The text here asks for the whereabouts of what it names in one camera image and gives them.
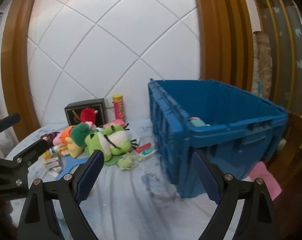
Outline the wooden chair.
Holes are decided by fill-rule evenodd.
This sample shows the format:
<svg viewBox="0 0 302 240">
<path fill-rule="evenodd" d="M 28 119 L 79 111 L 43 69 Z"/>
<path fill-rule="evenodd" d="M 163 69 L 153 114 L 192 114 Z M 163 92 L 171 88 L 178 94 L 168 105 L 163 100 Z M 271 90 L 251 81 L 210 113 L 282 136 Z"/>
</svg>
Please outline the wooden chair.
<svg viewBox="0 0 302 240">
<path fill-rule="evenodd" d="M 302 156 L 299 155 L 302 145 L 302 116 L 289 113 L 284 139 L 286 143 L 279 145 L 281 149 L 267 163 L 268 171 L 280 185 L 284 185 L 302 168 Z"/>
</svg>

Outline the toy inside crate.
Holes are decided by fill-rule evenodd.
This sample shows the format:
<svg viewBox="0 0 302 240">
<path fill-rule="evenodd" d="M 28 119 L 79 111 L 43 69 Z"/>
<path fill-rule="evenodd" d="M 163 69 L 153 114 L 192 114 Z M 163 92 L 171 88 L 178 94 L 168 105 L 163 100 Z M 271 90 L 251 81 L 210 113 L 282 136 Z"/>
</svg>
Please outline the toy inside crate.
<svg viewBox="0 0 302 240">
<path fill-rule="evenodd" d="M 195 127 L 202 127 L 202 126 L 210 126 L 210 124 L 206 124 L 202 119 L 198 117 L 191 117 L 188 121 Z"/>
</svg>

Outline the red white toothpaste box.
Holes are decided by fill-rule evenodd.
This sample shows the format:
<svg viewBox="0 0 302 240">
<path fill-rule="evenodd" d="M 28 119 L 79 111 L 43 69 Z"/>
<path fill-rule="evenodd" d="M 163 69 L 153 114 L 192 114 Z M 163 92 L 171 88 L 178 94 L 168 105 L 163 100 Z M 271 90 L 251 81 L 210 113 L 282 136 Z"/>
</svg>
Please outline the red white toothpaste box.
<svg viewBox="0 0 302 240">
<path fill-rule="evenodd" d="M 157 152 L 157 149 L 153 144 L 148 142 L 147 144 L 144 144 L 135 149 L 135 152 L 138 155 L 138 160 L 143 161 L 152 157 Z"/>
</svg>

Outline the brown wooden headboard frame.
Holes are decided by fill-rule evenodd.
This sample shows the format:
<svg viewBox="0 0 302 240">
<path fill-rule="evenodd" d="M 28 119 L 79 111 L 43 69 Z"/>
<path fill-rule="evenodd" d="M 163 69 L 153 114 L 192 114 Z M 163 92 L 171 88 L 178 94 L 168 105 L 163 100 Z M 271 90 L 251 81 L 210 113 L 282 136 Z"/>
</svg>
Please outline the brown wooden headboard frame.
<svg viewBox="0 0 302 240">
<path fill-rule="evenodd" d="M 12 0 L 0 53 L 2 87 L 18 140 L 39 129 L 27 75 L 27 30 L 35 0 Z M 251 90 L 253 34 L 245 0 L 196 0 L 199 9 L 201 79 L 216 79 Z"/>
</svg>

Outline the pink tissue pack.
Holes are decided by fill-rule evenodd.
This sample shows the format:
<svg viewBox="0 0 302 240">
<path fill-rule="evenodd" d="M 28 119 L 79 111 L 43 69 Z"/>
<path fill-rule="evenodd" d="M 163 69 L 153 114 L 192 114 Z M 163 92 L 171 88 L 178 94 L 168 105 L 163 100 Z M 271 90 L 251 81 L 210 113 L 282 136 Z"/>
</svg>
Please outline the pink tissue pack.
<svg viewBox="0 0 302 240">
<path fill-rule="evenodd" d="M 123 121 L 122 119 L 115 119 L 111 122 L 106 123 L 105 125 L 103 125 L 103 127 L 106 128 L 111 125 L 120 125 L 120 126 L 124 127 L 124 126 L 126 126 L 126 122 Z"/>
</svg>

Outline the black framed picture box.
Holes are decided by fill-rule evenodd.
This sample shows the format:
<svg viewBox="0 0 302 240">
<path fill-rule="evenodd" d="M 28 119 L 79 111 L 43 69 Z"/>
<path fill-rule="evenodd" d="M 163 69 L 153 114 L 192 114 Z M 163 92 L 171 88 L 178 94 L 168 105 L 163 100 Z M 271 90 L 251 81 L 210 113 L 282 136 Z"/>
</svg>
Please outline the black framed picture box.
<svg viewBox="0 0 302 240">
<path fill-rule="evenodd" d="M 70 103 L 65 107 L 65 114 L 67 118 L 67 122 L 70 126 L 78 125 L 81 123 L 80 121 L 80 113 L 85 108 L 94 108 L 98 110 L 98 114 L 96 115 L 96 125 L 97 127 L 102 127 L 107 123 L 107 114 L 105 109 L 105 101 L 104 99 L 92 99 Z"/>
</svg>

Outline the rolled patterned mat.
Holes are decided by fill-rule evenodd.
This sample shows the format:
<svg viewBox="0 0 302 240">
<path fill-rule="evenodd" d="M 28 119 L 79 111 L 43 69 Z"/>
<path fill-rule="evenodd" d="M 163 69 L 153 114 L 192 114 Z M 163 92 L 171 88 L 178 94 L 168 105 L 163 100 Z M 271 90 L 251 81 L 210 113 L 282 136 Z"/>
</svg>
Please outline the rolled patterned mat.
<svg viewBox="0 0 302 240">
<path fill-rule="evenodd" d="M 263 31 L 253 33 L 253 56 L 252 93 L 269 99 L 272 87 L 272 57 L 267 33 Z"/>
</svg>

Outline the pink cloth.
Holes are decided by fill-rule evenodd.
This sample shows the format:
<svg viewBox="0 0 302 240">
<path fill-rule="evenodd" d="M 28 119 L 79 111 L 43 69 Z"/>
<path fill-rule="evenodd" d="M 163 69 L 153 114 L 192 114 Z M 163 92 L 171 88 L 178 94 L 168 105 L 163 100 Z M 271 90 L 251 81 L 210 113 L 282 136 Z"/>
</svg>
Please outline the pink cloth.
<svg viewBox="0 0 302 240">
<path fill-rule="evenodd" d="M 248 177 L 252 181 L 254 181 L 257 178 L 263 179 L 272 200 L 275 200 L 280 195 L 280 193 L 282 193 L 282 188 L 280 184 L 277 182 L 274 176 L 268 171 L 266 165 L 262 161 L 259 161 L 253 167 Z"/>
</svg>

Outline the yellow orange plush toy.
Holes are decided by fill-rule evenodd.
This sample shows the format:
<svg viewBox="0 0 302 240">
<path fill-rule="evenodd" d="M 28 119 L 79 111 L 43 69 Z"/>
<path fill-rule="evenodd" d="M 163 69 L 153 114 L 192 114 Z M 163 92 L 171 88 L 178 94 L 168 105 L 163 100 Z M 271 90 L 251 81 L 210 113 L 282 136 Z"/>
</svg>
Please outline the yellow orange plush toy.
<svg viewBox="0 0 302 240">
<path fill-rule="evenodd" d="M 71 129 L 70 135 L 66 137 L 66 146 L 69 155 L 77 158 L 82 154 L 86 147 L 85 139 L 94 130 L 87 123 L 80 123 Z"/>
</svg>

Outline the pink pig plush orange dress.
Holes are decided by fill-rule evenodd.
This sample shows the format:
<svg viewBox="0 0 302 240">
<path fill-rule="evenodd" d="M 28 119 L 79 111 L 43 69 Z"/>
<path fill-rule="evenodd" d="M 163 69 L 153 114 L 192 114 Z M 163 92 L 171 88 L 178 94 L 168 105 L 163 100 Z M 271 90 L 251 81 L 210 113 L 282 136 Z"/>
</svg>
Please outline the pink pig plush orange dress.
<svg viewBox="0 0 302 240">
<path fill-rule="evenodd" d="M 71 137 L 71 131 L 74 128 L 74 126 L 68 126 L 63 131 L 59 132 L 58 135 L 53 139 L 52 143 L 54 146 L 64 144 L 67 145 L 67 138 Z"/>
</svg>

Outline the small green plush rag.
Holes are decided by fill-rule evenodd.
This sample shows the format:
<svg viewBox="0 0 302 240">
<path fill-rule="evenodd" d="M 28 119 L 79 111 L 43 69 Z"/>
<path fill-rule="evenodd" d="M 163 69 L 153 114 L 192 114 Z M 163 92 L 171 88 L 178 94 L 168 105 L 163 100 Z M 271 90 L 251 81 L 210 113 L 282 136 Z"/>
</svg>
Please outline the small green plush rag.
<svg viewBox="0 0 302 240">
<path fill-rule="evenodd" d="M 117 165 L 121 171 L 127 171 L 136 168 L 140 161 L 141 157 L 138 154 L 127 153 L 121 157 Z"/>
</svg>

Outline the pink yellow snack can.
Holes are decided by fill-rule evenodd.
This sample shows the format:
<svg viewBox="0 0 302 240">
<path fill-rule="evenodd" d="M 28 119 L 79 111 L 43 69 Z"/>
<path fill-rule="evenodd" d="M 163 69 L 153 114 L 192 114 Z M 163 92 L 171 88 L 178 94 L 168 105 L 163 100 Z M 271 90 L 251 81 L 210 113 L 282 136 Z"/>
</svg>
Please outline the pink yellow snack can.
<svg viewBox="0 0 302 240">
<path fill-rule="evenodd" d="M 115 94 L 112 96 L 112 102 L 114 105 L 115 118 L 125 120 L 124 113 L 124 101 L 122 94 Z"/>
</svg>

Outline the white padded headboard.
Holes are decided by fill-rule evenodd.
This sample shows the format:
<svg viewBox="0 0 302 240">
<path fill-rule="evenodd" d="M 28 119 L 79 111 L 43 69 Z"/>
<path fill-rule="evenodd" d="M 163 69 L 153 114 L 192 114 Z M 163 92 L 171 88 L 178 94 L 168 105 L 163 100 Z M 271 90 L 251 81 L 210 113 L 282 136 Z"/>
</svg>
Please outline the white padded headboard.
<svg viewBox="0 0 302 240">
<path fill-rule="evenodd" d="M 35 0 L 28 31 L 31 96 L 41 125 L 73 102 L 122 94 L 127 118 L 149 117 L 150 79 L 200 77 L 195 0 Z"/>
</svg>

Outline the green frog plush toy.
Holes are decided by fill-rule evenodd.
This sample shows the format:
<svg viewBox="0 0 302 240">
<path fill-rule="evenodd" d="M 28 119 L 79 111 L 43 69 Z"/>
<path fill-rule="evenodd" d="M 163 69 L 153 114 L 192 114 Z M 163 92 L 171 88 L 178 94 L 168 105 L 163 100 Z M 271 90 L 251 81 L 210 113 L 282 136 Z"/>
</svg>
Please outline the green frog plush toy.
<svg viewBox="0 0 302 240">
<path fill-rule="evenodd" d="M 89 134 L 86 139 L 86 149 L 89 154 L 96 150 L 103 152 L 104 163 L 107 166 L 116 164 L 122 157 L 129 153 L 132 149 L 138 148 L 139 141 L 137 139 L 130 140 L 126 131 L 129 131 L 129 123 L 124 127 L 121 125 L 109 125 L 102 131 Z"/>
</svg>

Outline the blue plastic storage crate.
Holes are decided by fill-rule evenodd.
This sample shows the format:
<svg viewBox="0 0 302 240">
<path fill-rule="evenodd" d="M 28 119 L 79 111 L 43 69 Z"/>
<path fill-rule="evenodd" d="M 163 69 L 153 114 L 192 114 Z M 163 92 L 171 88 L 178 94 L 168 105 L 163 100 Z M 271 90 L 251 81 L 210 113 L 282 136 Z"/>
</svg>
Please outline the blue plastic storage crate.
<svg viewBox="0 0 302 240">
<path fill-rule="evenodd" d="M 192 163 L 195 150 L 244 179 L 272 157 L 288 119 L 283 107 L 215 80 L 151 80 L 148 91 L 161 165 L 181 198 L 204 193 Z M 210 126 L 195 127 L 191 117 Z"/>
</svg>

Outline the dark maroon pouch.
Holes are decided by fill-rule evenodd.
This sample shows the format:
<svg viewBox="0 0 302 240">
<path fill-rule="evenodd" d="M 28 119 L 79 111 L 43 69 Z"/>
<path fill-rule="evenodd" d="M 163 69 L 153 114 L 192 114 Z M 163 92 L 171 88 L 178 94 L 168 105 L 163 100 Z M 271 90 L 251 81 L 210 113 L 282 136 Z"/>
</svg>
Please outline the dark maroon pouch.
<svg viewBox="0 0 302 240">
<path fill-rule="evenodd" d="M 51 148 L 60 144 L 59 135 L 59 132 L 46 133 L 41 136 L 41 139 L 46 140 L 48 147 Z"/>
</svg>

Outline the red plush toy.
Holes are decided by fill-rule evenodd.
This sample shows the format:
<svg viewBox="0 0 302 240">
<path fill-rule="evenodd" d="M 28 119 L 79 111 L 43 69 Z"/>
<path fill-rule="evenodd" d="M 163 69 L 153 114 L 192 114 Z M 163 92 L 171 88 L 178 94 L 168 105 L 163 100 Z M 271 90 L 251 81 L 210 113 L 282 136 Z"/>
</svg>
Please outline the red plush toy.
<svg viewBox="0 0 302 240">
<path fill-rule="evenodd" d="M 98 114 L 98 110 L 96 110 L 94 108 L 85 108 L 80 113 L 80 121 L 81 122 L 91 122 L 91 123 L 95 124 L 97 114 Z"/>
</svg>

